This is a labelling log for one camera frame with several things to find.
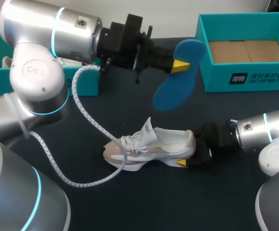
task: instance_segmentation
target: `dark tabletop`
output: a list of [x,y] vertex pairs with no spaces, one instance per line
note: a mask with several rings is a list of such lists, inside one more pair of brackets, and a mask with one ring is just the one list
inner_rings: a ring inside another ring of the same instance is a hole
[[[157,39],[173,46],[181,38]],[[194,130],[205,122],[223,124],[279,109],[279,91],[205,93],[200,74],[186,104],[169,113],[152,108],[155,90],[166,78],[148,69],[140,84],[135,74],[111,68],[100,80],[97,97],[81,97],[88,113],[116,137],[133,135],[151,116],[152,126]],[[47,143],[57,164],[71,180],[86,183],[106,177],[116,169],[103,159],[109,142],[72,102],[62,121],[34,129]],[[102,185],[77,189],[56,175],[39,143],[21,138],[12,150],[58,183],[71,204],[71,231],[245,231],[260,230],[255,198],[267,177],[258,154],[239,152],[208,170],[190,171],[151,161],[137,172],[121,172]]]

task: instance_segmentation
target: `bolt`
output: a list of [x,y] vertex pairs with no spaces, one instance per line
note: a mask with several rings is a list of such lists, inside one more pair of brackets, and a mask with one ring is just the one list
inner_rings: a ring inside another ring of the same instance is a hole
[[78,20],[77,24],[80,26],[85,26],[85,25],[87,25],[87,22],[83,19],[80,19],[80,20]]
[[251,128],[251,125],[250,124],[246,124],[245,126],[244,126],[244,129],[245,130],[249,130]]

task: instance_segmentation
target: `teal storage bin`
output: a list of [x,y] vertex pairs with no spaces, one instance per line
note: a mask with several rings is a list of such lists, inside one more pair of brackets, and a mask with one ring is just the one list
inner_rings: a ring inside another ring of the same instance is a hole
[[279,90],[279,62],[215,63],[209,46],[210,41],[279,43],[279,13],[201,14],[196,39],[207,46],[200,63],[206,92]]
[[[13,47],[4,42],[0,36],[0,95],[4,93],[12,92],[12,86],[10,83],[10,69],[1,68],[2,59],[5,56],[13,57]],[[69,95],[72,95],[71,84],[75,72],[80,67],[63,67],[63,71],[66,78],[66,84]],[[79,82],[77,85],[77,91],[79,96],[96,96],[99,92],[99,79],[100,73],[95,71],[86,71],[81,74]]]

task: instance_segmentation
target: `shoelace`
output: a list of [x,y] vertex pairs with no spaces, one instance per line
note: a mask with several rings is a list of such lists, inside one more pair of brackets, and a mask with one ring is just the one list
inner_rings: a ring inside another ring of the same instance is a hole
[[145,150],[147,147],[138,147],[139,144],[139,131],[134,133],[132,136],[122,136],[121,137],[122,146],[128,151],[135,151],[136,153],[147,153]]

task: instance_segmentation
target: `white spiral cable wrap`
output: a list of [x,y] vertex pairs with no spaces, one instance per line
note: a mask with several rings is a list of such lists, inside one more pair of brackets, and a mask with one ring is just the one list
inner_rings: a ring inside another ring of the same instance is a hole
[[125,148],[121,145],[121,143],[117,140],[116,137],[114,137],[112,134],[110,134],[107,130],[105,130],[101,125],[99,125],[88,113],[87,111],[84,109],[84,107],[82,106],[78,94],[77,94],[77,81],[80,77],[80,75],[85,72],[85,71],[100,71],[100,67],[96,66],[96,65],[87,65],[87,66],[83,66],[80,69],[78,69],[78,71],[75,73],[74,77],[73,77],[73,81],[72,81],[72,93],[73,93],[73,98],[74,101],[77,105],[77,107],[79,108],[79,110],[81,111],[81,113],[86,117],[86,119],[93,125],[95,126],[101,133],[103,133],[104,135],[106,135],[108,138],[110,138],[113,142],[115,142],[120,148],[121,150],[123,150],[123,155],[124,155],[124,159],[123,159],[123,163],[122,165],[112,174],[110,174],[108,177],[105,177],[104,179],[101,180],[97,180],[95,182],[91,182],[91,183],[76,183],[73,182],[71,180],[69,180],[60,170],[59,166],[57,165],[57,163],[55,162],[51,152],[49,151],[46,143],[44,142],[44,140],[35,132],[30,131],[30,135],[32,135],[33,137],[35,137],[39,143],[41,144],[42,148],[44,149],[49,161],[51,162],[54,170],[56,171],[56,173],[58,174],[58,176],[68,185],[76,187],[76,188],[88,188],[88,187],[92,187],[95,185],[99,185],[102,184],[106,181],[109,181],[110,179],[114,178],[116,175],[118,175],[122,169],[124,168],[128,156],[127,153],[125,151]]

